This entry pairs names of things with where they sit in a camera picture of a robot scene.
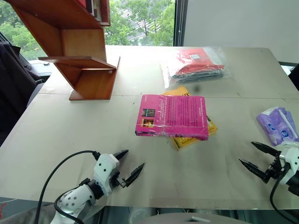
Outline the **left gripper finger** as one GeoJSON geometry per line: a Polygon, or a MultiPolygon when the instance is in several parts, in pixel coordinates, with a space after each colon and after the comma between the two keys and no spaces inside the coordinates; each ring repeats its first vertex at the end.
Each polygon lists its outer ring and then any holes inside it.
{"type": "Polygon", "coordinates": [[[121,151],[119,151],[119,152],[114,153],[113,156],[114,156],[117,160],[121,160],[127,153],[128,153],[128,150],[121,150],[121,151]]]}
{"type": "Polygon", "coordinates": [[[130,177],[128,177],[127,179],[124,179],[125,182],[125,186],[128,187],[129,185],[131,185],[135,179],[139,176],[139,174],[141,173],[143,167],[144,167],[145,163],[141,164],[140,166],[138,166],[136,169],[134,169],[131,174],[130,177]]]}

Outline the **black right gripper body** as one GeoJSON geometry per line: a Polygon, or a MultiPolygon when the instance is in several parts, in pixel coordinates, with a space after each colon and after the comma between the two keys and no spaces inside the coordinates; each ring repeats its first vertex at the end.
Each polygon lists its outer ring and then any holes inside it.
{"type": "Polygon", "coordinates": [[[281,166],[281,162],[280,162],[280,158],[279,158],[280,154],[281,154],[281,151],[278,151],[275,154],[274,161],[266,169],[265,175],[262,178],[262,181],[264,183],[268,183],[269,179],[271,179],[271,178],[273,178],[274,180],[277,180],[279,178],[279,176],[282,172],[281,171],[282,166],[281,166]]]}

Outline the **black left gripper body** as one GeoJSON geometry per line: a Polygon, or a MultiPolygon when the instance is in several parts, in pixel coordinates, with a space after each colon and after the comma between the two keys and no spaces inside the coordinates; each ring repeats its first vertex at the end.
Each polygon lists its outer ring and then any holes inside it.
{"type": "Polygon", "coordinates": [[[109,182],[110,182],[110,187],[112,189],[114,189],[118,186],[121,186],[122,188],[127,187],[126,179],[120,177],[119,171],[117,171],[113,174],[113,176],[110,178],[109,182]]]}

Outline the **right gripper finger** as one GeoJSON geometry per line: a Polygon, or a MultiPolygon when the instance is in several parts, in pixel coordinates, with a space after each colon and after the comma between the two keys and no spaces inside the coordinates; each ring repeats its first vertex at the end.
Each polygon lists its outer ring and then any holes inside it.
{"type": "Polygon", "coordinates": [[[260,143],[260,142],[255,142],[252,141],[251,144],[256,147],[257,149],[259,149],[260,151],[266,153],[266,154],[270,154],[272,156],[274,156],[275,158],[278,158],[281,154],[281,151],[278,151],[266,144],[260,143]]]}
{"type": "Polygon", "coordinates": [[[247,169],[249,170],[251,173],[253,173],[254,175],[256,175],[257,177],[259,177],[260,179],[268,179],[268,176],[265,172],[261,171],[258,166],[256,166],[255,164],[246,161],[242,158],[239,158],[239,161],[241,162],[241,164],[247,169]]]}

